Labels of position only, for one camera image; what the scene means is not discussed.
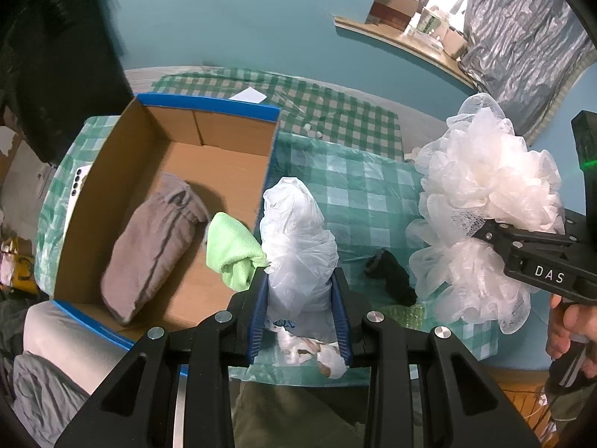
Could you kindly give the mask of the person's right hand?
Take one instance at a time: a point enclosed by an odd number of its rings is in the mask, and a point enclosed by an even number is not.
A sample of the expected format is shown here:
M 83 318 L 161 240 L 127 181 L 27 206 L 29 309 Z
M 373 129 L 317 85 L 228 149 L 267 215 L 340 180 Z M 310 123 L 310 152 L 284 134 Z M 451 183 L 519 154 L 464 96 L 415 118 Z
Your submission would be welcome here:
M 548 321 L 546 353 L 557 360 L 566 354 L 572 335 L 596 341 L 596 308 L 582 304 L 565 304 L 564 298 L 550 297 L 550 320 Z

